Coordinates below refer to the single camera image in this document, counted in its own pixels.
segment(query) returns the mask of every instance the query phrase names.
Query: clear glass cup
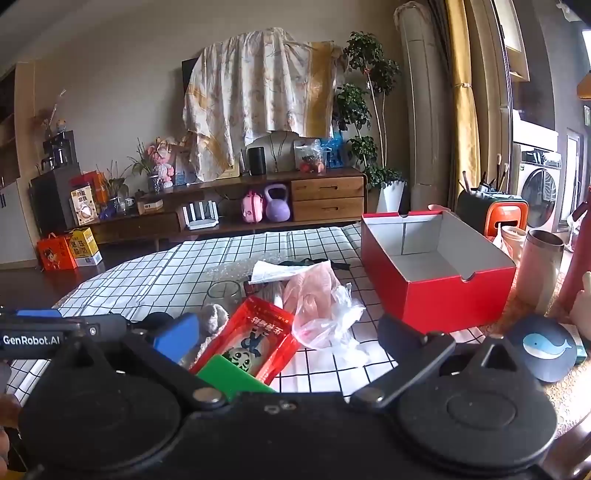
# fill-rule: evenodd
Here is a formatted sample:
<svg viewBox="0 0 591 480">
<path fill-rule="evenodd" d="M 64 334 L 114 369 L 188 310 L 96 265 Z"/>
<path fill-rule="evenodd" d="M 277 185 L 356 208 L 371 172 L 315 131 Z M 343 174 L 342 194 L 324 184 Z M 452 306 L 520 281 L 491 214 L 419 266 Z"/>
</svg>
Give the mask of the clear glass cup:
<svg viewBox="0 0 591 480">
<path fill-rule="evenodd" d="M 242 304 L 242 289 L 232 280 L 213 283 L 207 290 L 203 305 L 218 304 L 227 311 L 231 317 Z"/>
</svg>

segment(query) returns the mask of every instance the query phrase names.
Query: dark floor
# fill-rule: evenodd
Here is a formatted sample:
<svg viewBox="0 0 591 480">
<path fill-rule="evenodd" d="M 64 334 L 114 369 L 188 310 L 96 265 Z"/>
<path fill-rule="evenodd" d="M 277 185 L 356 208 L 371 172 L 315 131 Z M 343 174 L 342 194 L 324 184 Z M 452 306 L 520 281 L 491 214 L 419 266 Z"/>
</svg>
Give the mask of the dark floor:
<svg viewBox="0 0 591 480">
<path fill-rule="evenodd" d="M 160 242 L 160 250 L 176 244 Z M 0 306 L 9 310 L 47 309 L 82 282 L 125 261 L 154 252 L 153 242 L 101 245 L 103 261 L 96 267 L 44 272 L 41 268 L 0 270 Z"/>
</svg>

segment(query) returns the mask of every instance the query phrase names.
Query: red fire extinguisher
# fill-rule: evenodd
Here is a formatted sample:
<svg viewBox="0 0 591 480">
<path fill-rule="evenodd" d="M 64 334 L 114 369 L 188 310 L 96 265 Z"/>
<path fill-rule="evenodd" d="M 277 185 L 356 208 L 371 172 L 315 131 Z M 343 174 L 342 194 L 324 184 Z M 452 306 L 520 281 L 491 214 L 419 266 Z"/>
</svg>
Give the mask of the red fire extinguisher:
<svg viewBox="0 0 591 480">
<path fill-rule="evenodd" d="M 591 187 L 587 191 L 587 199 L 573 212 L 573 220 L 575 222 L 581 218 L 582 214 L 587 212 L 587 215 L 581 221 L 580 233 L 574 248 L 573 259 L 570 262 L 569 271 L 566 274 L 560 294 L 558 295 L 558 303 L 567 312 L 571 311 L 577 293 L 583 289 L 583 274 L 591 271 L 591 213 L 588 212 L 590 200 Z"/>
</svg>

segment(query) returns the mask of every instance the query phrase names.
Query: checkered tablecloth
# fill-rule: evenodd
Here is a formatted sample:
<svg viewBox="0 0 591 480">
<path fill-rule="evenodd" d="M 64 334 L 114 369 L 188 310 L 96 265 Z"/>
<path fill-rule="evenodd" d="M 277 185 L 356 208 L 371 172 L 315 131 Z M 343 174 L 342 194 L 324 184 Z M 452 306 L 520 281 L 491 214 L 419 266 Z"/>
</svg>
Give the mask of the checkered tablecloth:
<svg viewBox="0 0 591 480">
<path fill-rule="evenodd" d="M 376 327 L 384 311 L 359 258 L 359 232 L 358 225 L 350 225 L 185 242 L 166 252 L 125 262 L 84 282 L 56 307 L 64 317 L 114 312 L 133 321 L 162 311 L 178 316 L 201 309 L 214 277 L 211 269 L 223 263 L 274 254 L 347 263 L 348 271 L 335 270 L 335 274 L 341 283 L 351 283 L 353 295 L 367 308 L 352 330 L 369 354 L 368 363 L 355 368 L 329 353 L 302 349 L 271 387 L 279 392 L 341 391 L 348 397 L 396 366 L 378 345 Z M 477 342 L 483 337 L 478 328 L 453 336 L 458 342 Z M 46 360 L 14 362 L 8 392 L 24 403 L 47 364 Z"/>
</svg>

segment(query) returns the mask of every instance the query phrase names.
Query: yellow curtain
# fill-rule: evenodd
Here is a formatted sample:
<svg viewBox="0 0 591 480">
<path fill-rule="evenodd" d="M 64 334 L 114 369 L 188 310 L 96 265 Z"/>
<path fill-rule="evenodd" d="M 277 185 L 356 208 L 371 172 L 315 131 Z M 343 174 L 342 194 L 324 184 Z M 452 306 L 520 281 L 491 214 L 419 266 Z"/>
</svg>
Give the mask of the yellow curtain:
<svg viewBox="0 0 591 480">
<path fill-rule="evenodd" d="M 452 75 L 456 108 L 456 155 L 450 172 L 450 202 L 455 205 L 465 171 L 470 187 L 480 183 L 480 146 L 478 120 L 472 92 L 470 42 L 464 0 L 446 0 L 452 44 Z"/>
</svg>

